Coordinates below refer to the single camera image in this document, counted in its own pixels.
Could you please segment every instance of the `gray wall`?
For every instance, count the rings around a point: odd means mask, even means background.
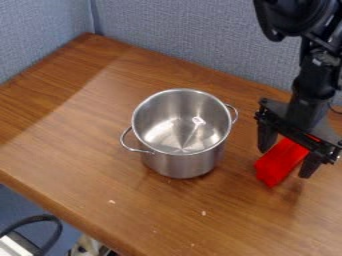
[[[290,88],[298,39],[269,42],[246,0],[92,0],[98,31],[247,79]]]
[[[0,82],[86,31],[88,0],[0,0]]]

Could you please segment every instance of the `pot handle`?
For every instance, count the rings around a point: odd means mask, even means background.
[[[235,107],[233,107],[229,103],[225,103],[225,105],[229,108],[229,110],[233,110],[233,112],[234,112],[235,117],[234,117],[231,123],[235,124],[235,122],[238,121],[238,118],[239,118],[238,109]]]
[[[126,143],[125,143],[125,137],[126,137],[126,135],[129,134],[129,132],[130,132],[131,130],[133,130],[133,126],[130,126],[130,127],[126,129],[126,131],[123,132],[123,134],[122,134],[122,136],[121,136],[121,143],[122,143],[123,147],[125,147],[129,151],[131,151],[131,152],[139,152],[139,153],[145,153],[145,154],[151,154],[151,155],[154,155],[154,154],[155,154],[154,151],[147,151],[147,150],[135,149],[135,148],[131,148],[131,147],[129,147],[129,146],[126,145]]]

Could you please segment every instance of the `table surface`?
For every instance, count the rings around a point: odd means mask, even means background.
[[[157,174],[119,143],[137,105],[177,87],[239,109],[222,162],[191,180]],[[274,189],[255,178],[262,96],[290,95],[84,34],[0,89],[0,182],[125,255],[341,255],[341,163]]]

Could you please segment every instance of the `red block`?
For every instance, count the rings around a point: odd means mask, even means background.
[[[274,187],[287,177],[296,166],[302,162],[309,150],[283,138],[270,151],[257,160],[257,178],[269,187]]]

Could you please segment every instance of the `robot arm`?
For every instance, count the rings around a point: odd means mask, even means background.
[[[322,163],[334,163],[342,140],[326,121],[329,104],[341,90],[342,3],[340,0],[254,0],[266,37],[275,42],[302,37],[301,72],[289,104],[262,99],[258,147],[266,152],[281,133],[310,150],[300,172],[309,178]]]

